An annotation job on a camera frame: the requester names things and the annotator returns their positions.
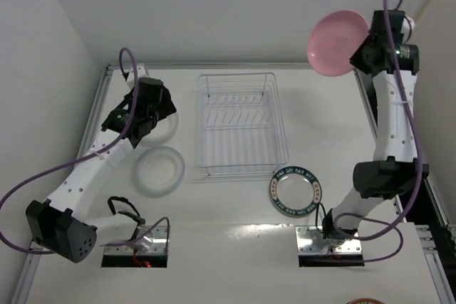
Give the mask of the pink plate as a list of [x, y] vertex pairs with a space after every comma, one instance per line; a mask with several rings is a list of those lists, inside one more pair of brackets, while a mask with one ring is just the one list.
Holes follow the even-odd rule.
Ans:
[[368, 37], [369, 24], [356, 11], [335, 11], [321, 19], [307, 43], [307, 58], [320, 75], [338, 77], [351, 72], [350, 58]]

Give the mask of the green rimmed white plate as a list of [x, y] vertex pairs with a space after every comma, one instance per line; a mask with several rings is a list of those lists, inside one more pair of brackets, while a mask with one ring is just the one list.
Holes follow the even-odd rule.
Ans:
[[274, 208], [294, 219], [315, 212], [323, 194], [315, 174], [300, 166], [287, 166], [277, 171], [271, 178], [268, 190]]

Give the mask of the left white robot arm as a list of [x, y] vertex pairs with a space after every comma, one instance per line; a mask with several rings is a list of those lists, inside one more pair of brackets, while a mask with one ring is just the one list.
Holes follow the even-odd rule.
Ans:
[[140, 64], [127, 76], [131, 91], [109, 113], [96, 133], [85, 161], [79, 162], [45, 201], [32, 201], [26, 218], [33, 242], [79, 263], [95, 246], [145, 251], [149, 233], [137, 210], [88, 218], [88, 210], [120, 162], [155, 129], [176, 113], [170, 91]]

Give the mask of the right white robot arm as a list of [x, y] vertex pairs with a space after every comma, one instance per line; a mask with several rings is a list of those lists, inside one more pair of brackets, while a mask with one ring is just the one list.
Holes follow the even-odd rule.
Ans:
[[377, 206], [399, 194], [416, 194], [429, 166], [416, 146], [413, 96], [420, 69], [419, 49], [404, 42], [405, 12], [375, 11], [368, 37], [351, 56], [355, 69], [370, 75], [377, 100], [373, 159], [353, 170], [353, 188], [323, 219], [323, 238], [351, 239]]

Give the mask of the near clear glass plate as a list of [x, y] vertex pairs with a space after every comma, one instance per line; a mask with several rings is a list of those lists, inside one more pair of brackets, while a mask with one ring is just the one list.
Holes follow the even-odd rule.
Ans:
[[154, 147], [142, 153], [133, 169], [137, 191], [150, 198], [167, 196], [179, 187], [185, 175], [182, 155], [168, 146]]

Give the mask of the brown bowl at edge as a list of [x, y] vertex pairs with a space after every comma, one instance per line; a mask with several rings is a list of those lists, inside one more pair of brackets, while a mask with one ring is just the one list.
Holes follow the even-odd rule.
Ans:
[[381, 300], [375, 298], [356, 298], [348, 301], [346, 304], [385, 304]]

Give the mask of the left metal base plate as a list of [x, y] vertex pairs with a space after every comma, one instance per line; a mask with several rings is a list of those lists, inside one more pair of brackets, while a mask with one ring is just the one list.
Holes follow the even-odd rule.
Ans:
[[164, 256], [167, 253], [167, 233], [166, 226], [156, 226], [135, 244], [105, 247], [103, 255], [131, 256], [136, 251], [138, 256]]

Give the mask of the metal base plate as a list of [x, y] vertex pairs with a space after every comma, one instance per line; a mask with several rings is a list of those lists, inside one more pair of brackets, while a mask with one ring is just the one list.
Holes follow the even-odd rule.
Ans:
[[105, 247], [103, 255], [131, 256], [136, 251], [138, 256], [164, 256], [167, 253], [167, 233], [166, 226], [156, 226], [135, 244]]
[[315, 226], [296, 226], [299, 256], [361, 256], [361, 243], [355, 239], [331, 242]]

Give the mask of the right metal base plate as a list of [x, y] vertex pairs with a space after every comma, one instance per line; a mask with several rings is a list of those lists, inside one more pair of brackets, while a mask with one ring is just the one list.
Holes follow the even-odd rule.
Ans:
[[296, 226], [299, 256], [361, 256], [361, 243], [355, 239], [331, 242], [315, 226]]

